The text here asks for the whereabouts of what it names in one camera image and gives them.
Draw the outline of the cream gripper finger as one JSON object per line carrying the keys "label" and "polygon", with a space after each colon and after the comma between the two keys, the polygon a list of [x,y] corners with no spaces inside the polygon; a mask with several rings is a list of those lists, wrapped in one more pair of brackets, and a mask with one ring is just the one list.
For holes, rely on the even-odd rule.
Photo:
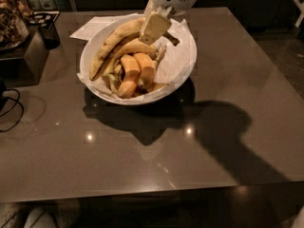
{"label": "cream gripper finger", "polygon": [[157,4],[154,2],[154,0],[148,0],[147,5],[144,9],[144,17],[148,18],[150,16],[151,13],[156,12],[157,11]]}
{"label": "cream gripper finger", "polygon": [[155,11],[146,12],[139,40],[147,45],[152,45],[169,30],[171,25],[172,23],[167,17]]}

